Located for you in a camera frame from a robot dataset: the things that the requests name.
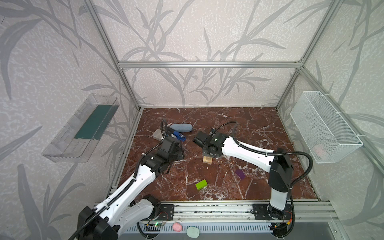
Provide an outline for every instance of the cable tie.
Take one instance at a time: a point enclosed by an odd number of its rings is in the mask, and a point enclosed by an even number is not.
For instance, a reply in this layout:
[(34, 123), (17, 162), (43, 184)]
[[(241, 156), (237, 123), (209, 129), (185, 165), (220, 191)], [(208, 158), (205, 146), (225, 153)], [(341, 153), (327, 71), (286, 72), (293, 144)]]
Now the cable tie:
[(106, 210), (108, 210), (108, 209), (109, 209), (108, 203), (109, 203), (109, 202), (105, 202), (105, 203), (104, 203), (104, 205), (103, 205), (104, 207), (106, 207), (106, 208), (107, 208)]

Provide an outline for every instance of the lime green block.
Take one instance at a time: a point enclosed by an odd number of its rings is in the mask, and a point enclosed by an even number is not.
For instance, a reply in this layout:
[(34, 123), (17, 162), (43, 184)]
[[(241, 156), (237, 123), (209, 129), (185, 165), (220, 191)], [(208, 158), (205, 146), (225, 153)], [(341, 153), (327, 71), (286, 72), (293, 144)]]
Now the lime green block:
[(197, 190), (200, 190), (203, 187), (206, 187), (207, 185), (208, 185), (208, 183), (205, 179), (203, 181), (196, 183)]

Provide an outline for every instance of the red marble tabletop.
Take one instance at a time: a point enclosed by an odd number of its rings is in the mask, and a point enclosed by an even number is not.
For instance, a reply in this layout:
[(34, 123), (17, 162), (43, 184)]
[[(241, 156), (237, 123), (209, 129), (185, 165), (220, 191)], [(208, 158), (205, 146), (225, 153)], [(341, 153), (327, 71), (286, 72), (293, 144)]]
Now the red marble tabletop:
[[(202, 150), (193, 143), (198, 131), (209, 133), (212, 127), (218, 128), (230, 120), (239, 123), (238, 140), (265, 149), (278, 147), (293, 151), (293, 146), (284, 130), (275, 108), (146, 108), (130, 149), (127, 162), (122, 172), (120, 185), (133, 173), (141, 153), (149, 150), (158, 140), (152, 137), (160, 128), (161, 120), (170, 123), (190, 123), (192, 132), (184, 135), (185, 160), (174, 162), (170, 173), (160, 175), (149, 184), (136, 198), (140, 200), (152, 194), (161, 201), (170, 200), (252, 200), (269, 199), (271, 188), (268, 185), (268, 173), (253, 164), (231, 157), (213, 159), (212, 165), (203, 163)], [(230, 133), (233, 124), (220, 129)], [(291, 156), (294, 167), (293, 178), (303, 173), (303, 168), (296, 156)], [(241, 169), (245, 178), (235, 173)], [(198, 191), (195, 184), (206, 180), (208, 186)], [(292, 190), (294, 199), (315, 199), (316, 195), (307, 178), (298, 182)]]

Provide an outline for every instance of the mint green disc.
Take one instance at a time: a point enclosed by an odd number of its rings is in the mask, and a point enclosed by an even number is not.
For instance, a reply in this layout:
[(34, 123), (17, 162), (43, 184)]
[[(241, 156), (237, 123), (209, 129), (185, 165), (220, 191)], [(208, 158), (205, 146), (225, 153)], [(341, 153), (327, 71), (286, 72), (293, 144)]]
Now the mint green disc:
[(191, 238), (197, 238), (200, 235), (200, 231), (197, 227), (189, 227), (187, 229), (187, 236)]

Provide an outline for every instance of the pink sponge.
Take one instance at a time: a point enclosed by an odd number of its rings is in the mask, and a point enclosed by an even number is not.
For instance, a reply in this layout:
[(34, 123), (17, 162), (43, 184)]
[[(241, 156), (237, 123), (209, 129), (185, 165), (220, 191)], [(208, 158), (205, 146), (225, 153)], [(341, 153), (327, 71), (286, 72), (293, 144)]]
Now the pink sponge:
[(175, 222), (172, 225), (172, 228), (173, 228), (173, 230), (175, 230), (177, 232), (181, 232), (183, 230), (183, 226), (180, 223), (177, 223), (177, 222)]

